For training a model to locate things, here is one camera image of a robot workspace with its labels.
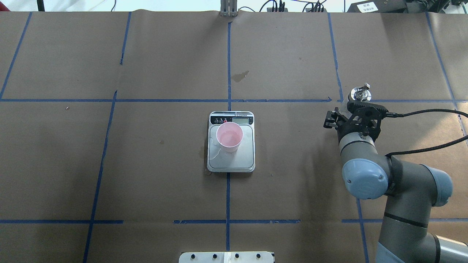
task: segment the white sticker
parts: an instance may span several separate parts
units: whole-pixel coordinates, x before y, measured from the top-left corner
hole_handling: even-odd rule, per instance
[[[378,11],[378,8],[375,6],[374,2],[360,4],[358,5],[358,8],[359,8],[359,11],[361,11],[361,13],[369,13],[369,12]]]

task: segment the grid line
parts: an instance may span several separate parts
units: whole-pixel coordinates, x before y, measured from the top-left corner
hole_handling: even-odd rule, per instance
[[[7,88],[8,79],[10,78],[11,71],[13,70],[13,65],[16,61],[16,56],[18,56],[18,52],[20,51],[21,43],[23,42],[24,35],[26,34],[26,30],[28,29],[29,21],[31,20],[32,12],[29,13],[28,19],[26,20],[26,24],[24,25],[23,32],[21,33],[20,41],[18,41],[18,45],[16,46],[15,53],[10,63],[10,67],[8,68],[7,76],[5,77],[5,81],[3,82],[3,86],[0,91],[0,99],[3,97],[3,93]]]
[[[110,131],[110,126],[112,124],[112,117],[114,116],[114,108],[116,105],[116,98],[117,98],[117,91],[114,93],[114,98],[112,100],[112,106],[110,108],[110,114],[109,114],[109,121],[107,123],[107,131],[106,131],[106,139],[104,140],[104,149],[102,150],[102,157],[101,157],[101,165],[99,167],[99,175],[97,177],[97,183],[96,183],[96,192],[94,195],[94,201],[93,201],[93,210],[91,211],[91,222],[89,223],[89,229],[88,229],[88,237],[86,238],[86,245],[85,245],[85,252],[83,255],[83,263],[86,263],[88,260],[88,252],[89,252],[89,245],[91,243],[91,235],[93,233],[93,225],[94,225],[94,219],[96,215],[96,207],[97,207],[97,200],[99,197],[99,189],[101,187],[101,179],[102,179],[102,172],[104,170],[104,159],[106,157],[106,152],[107,152],[107,144],[109,141],[109,131]]]
[[[125,54],[125,46],[127,44],[127,37],[128,37],[128,28],[130,27],[130,19],[132,17],[132,13],[128,12],[127,18],[127,28],[125,29],[125,36],[124,36],[124,44],[122,45],[122,57],[120,58],[120,64],[123,65],[124,63],[124,54]]]
[[[124,37],[124,43],[122,47],[122,56],[120,59],[120,64],[123,64],[123,59],[124,59],[124,52],[125,52],[125,46],[126,46],[126,41],[128,37],[128,31],[129,31],[129,26],[130,26],[130,20],[131,20],[131,12],[128,14],[128,19],[127,19],[127,25],[126,25],[126,30],[125,30],[125,37]],[[96,206],[97,206],[97,198],[99,194],[99,188],[100,188],[100,182],[102,178],[102,169],[103,169],[103,162],[104,162],[104,157],[105,153],[107,150],[107,143],[108,143],[108,136],[109,136],[109,129],[112,121],[112,116],[113,116],[113,111],[115,108],[115,104],[117,102],[227,102],[228,104],[228,110],[231,110],[231,103],[232,102],[309,102],[309,103],[314,103],[314,102],[331,102],[332,99],[328,97],[328,99],[321,100],[321,99],[236,99],[233,100],[231,98],[231,78],[230,78],[230,70],[231,70],[231,61],[230,61],[230,45],[231,45],[231,23],[228,23],[228,36],[227,36],[227,85],[228,85],[228,99],[227,100],[218,100],[218,99],[117,99],[117,91],[114,94],[113,99],[3,99],[3,94],[7,86],[8,78],[11,74],[11,71],[13,69],[17,54],[19,52],[21,43],[23,41],[24,35],[26,33],[27,27],[29,25],[30,19],[32,16],[32,12],[29,13],[28,19],[26,21],[25,27],[23,29],[21,38],[19,40],[18,46],[16,48],[15,54],[13,56],[12,62],[10,64],[10,68],[8,70],[7,76],[5,78],[2,90],[0,92],[0,102],[112,102],[112,107],[110,111],[110,118],[108,122],[108,128],[106,131],[106,139],[104,142],[104,149],[103,149],[103,154],[102,154],[102,159],[101,159],[101,167],[99,171],[99,176],[98,176],[98,182],[96,185],[96,192],[95,192],[95,200],[93,202],[93,210],[92,210],[92,215],[90,220],[46,220],[46,219],[0,219],[0,224],[89,224],[89,229],[88,229],[88,238],[87,238],[87,243],[86,243],[86,248],[85,248],[85,254],[83,257],[83,262],[86,262],[87,260],[87,255],[88,255],[88,250],[89,250],[89,245],[90,245],[90,240],[91,240],[91,234],[92,234],[92,229],[93,229],[93,224],[123,224],[123,220],[95,220],[95,211],[96,211]],[[437,53],[439,63],[441,66],[441,69],[444,74],[444,78],[447,83],[447,87],[449,89],[449,92],[451,94],[451,100],[373,100],[374,102],[410,102],[410,103],[415,103],[415,102],[435,102],[435,103],[446,103],[446,102],[452,102],[457,109],[457,103],[466,103],[468,100],[456,100],[452,88],[450,86],[450,82],[448,80],[445,67],[443,65],[442,59],[440,57],[440,53],[437,47],[437,43],[434,38],[434,34],[432,31],[432,26],[429,18],[429,14],[426,13],[426,18],[429,26],[429,30],[431,33],[432,41],[435,47],[435,51]],[[340,92],[340,101],[343,100],[343,91],[342,91],[342,85],[341,85],[341,80],[338,74],[338,61],[337,61],[337,55],[336,55],[336,47],[335,47],[335,40],[333,37],[333,29],[332,29],[332,23],[331,23],[331,16],[328,14],[328,20],[329,20],[329,29],[330,29],[330,37],[331,37],[331,44],[332,44],[332,49],[333,49],[333,56],[334,56],[334,62],[335,62],[335,70],[336,70],[336,78],[339,86],[339,92]],[[460,120],[461,128],[463,130],[463,134],[466,135],[466,131],[464,129],[464,125],[462,121]],[[230,250],[230,224],[274,224],[274,223],[279,223],[279,224],[295,224],[299,223],[301,220],[300,219],[278,219],[278,220],[263,220],[263,219],[238,219],[238,220],[231,220],[230,219],[230,173],[227,173],[227,204],[226,204],[226,220],[174,220],[174,224],[226,224],[226,249],[227,251]],[[359,213],[359,219],[343,219],[342,223],[359,223],[361,227],[361,235],[362,235],[362,240],[363,240],[363,246],[364,246],[364,253],[366,257],[366,263],[369,262],[368,259],[368,253],[367,253],[367,245],[366,245],[366,236],[364,232],[364,224],[365,223],[381,223],[382,219],[363,219],[362,218],[362,211],[361,211],[361,206],[360,206],[360,200],[356,199],[357,202],[357,207],[358,207],[358,213]],[[451,219],[430,219],[431,222],[468,222],[467,218],[451,218]]]
[[[340,100],[338,102],[343,101],[343,89],[341,87],[341,80],[340,75],[338,74],[338,57],[336,56],[336,47],[335,47],[335,38],[333,37],[333,26],[331,25],[331,15],[328,15],[328,27],[330,27],[330,38],[331,38],[331,47],[333,49],[333,60],[335,62],[335,71],[336,71],[336,80],[338,81],[338,87],[340,87]]]
[[[455,95],[453,94],[452,85],[450,85],[450,81],[448,80],[447,72],[445,71],[444,62],[442,61],[442,58],[439,53],[439,48],[437,47],[437,42],[434,37],[434,32],[432,30],[432,24],[431,24],[431,18],[429,17],[429,12],[426,12],[426,21],[427,21],[427,26],[429,27],[429,32],[431,33],[431,39],[432,39],[432,43],[434,44],[434,49],[437,54],[437,59],[439,59],[440,68],[442,69],[442,73],[444,74],[444,79],[447,84],[448,92],[450,93],[450,97],[452,98],[453,106],[455,107],[455,110],[458,110],[458,105],[455,100]],[[460,115],[458,115],[458,122],[460,123],[461,132],[463,133],[463,136],[466,136],[467,132],[465,130],[465,125],[463,124],[463,121]]]
[[[324,103],[332,99],[231,99],[231,102],[288,102]],[[372,100],[388,103],[467,103],[468,100]],[[0,99],[0,102],[113,102],[112,99]],[[227,99],[116,99],[115,102],[227,102]]]
[[[0,224],[123,224],[123,220],[0,219]]]

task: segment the digital kitchen scale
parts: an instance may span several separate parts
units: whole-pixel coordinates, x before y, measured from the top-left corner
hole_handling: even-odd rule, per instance
[[[242,128],[244,137],[237,151],[228,153],[221,149],[216,131],[224,122],[235,122]],[[212,172],[249,173],[255,169],[254,114],[250,111],[214,111],[208,119],[207,168]]]

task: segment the plastic cup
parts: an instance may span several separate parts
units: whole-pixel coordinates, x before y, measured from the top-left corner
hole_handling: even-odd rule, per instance
[[[237,151],[243,137],[244,132],[242,131],[242,128],[237,123],[233,122],[225,122],[221,124],[216,131],[216,139],[218,140],[219,145],[221,145],[221,149],[228,153]]]

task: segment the wet stain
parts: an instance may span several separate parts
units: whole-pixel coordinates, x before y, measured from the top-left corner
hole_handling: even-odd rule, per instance
[[[210,172],[210,170],[208,170],[208,168],[205,168],[205,175],[211,175],[213,172]]]
[[[249,74],[250,71],[246,71],[246,72],[242,72],[241,74],[236,74],[236,75],[233,75],[232,76],[232,79],[235,81],[235,82],[240,82],[241,80],[243,80],[245,77],[247,77],[247,75]]]

